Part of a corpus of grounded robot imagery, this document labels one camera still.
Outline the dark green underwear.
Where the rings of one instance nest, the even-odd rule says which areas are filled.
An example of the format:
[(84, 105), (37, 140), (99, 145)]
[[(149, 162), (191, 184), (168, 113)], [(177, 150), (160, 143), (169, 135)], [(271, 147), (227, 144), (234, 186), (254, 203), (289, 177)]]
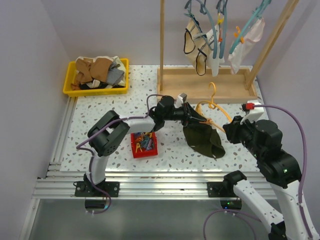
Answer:
[(187, 145), (203, 156), (219, 159), (226, 154), (220, 135), (210, 125), (187, 126), (183, 134)]

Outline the white lettered underwear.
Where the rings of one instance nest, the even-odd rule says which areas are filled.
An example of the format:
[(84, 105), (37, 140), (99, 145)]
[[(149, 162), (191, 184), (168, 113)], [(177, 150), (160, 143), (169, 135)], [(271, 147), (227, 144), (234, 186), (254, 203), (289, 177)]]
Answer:
[(215, 47), (215, 39), (214, 39), (214, 32), (211, 29), (206, 33), (206, 37), (210, 46), (205, 42), (200, 47), (200, 52), (198, 54), (198, 63), (200, 64), (200, 74), (203, 75), (206, 73), (207, 67), (211, 69), (211, 74), (213, 77), (216, 77), (219, 73), (219, 67), (221, 63), (224, 63), (224, 58), (220, 58), (220, 45), (221, 42), (219, 41), (220, 30), (219, 25), (216, 24), (215, 26), (215, 35), (217, 40), (217, 47)]

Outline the orange clothes hanger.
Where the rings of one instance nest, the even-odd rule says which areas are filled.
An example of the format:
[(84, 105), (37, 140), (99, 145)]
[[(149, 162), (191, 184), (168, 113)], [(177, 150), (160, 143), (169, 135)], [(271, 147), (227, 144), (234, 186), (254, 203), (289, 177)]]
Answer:
[[(211, 109), (211, 110), (215, 110), (215, 109), (218, 109), (221, 113), (224, 114), (224, 116), (227, 118), (227, 120), (231, 123), (232, 122), (232, 119), (231, 117), (229, 116), (229, 114), (218, 104), (215, 103), (214, 101), (214, 97), (217, 93), (217, 88), (216, 88), (216, 85), (214, 82), (210, 82), (209, 83), (209, 88), (212, 87), (213, 88), (213, 93), (211, 95), (211, 98), (210, 98), (210, 101), (208, 100), (203, 100), (203, 101), (200, 101), (196, 107), (195, 107), (195, 110), (203, 117), (205, 117), (205, 115), (203, 114), (203, 111), (202, 111), (202, 104), (204, 105), (208, 105), (208, 108)], [(218, 124), (216, 124), (216, 129), (220, 130), (221, 132), (225, 133), (224, 129), (219, 126)]]

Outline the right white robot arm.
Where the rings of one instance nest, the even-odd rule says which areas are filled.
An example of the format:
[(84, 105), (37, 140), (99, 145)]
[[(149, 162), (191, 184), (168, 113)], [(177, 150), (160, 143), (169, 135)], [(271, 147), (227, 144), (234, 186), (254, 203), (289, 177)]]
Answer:
[(223, 129), (232, 144), (242, 144), (256, 159), (260, 173), (273, 189), (280, 211), (272, 207), (239, 170), (222, 182), (208, 182), (208, 196), (238, 197), (244, 201), (268, 232), (270, 240), (318, 240), (299, 186), (303, 176), (298, 161), (282, 149), (283, 133), (271, 120), (250, 122), (235, 116)]

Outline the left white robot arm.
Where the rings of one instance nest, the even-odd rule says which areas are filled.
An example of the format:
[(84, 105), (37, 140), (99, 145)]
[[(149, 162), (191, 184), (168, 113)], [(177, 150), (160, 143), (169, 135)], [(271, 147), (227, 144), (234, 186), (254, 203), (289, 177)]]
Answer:
[(108, 111), (87, 133), (87, 140), (76, 149), (92, 154), (82, 181), (74, 182), (75, 196), (84, 198), (118, 197), (120, 183), (106, 181), (109, 156), (120, 146), (127, 135), (153, 133), (164, 127), (166, 121), (179, 121), (183, 127), (200, 127), (206, 118), (197, 113), (181, 94), (178, 99), (161, 96), (153, 107), (147, 107), (144, 116), (121, 116)]

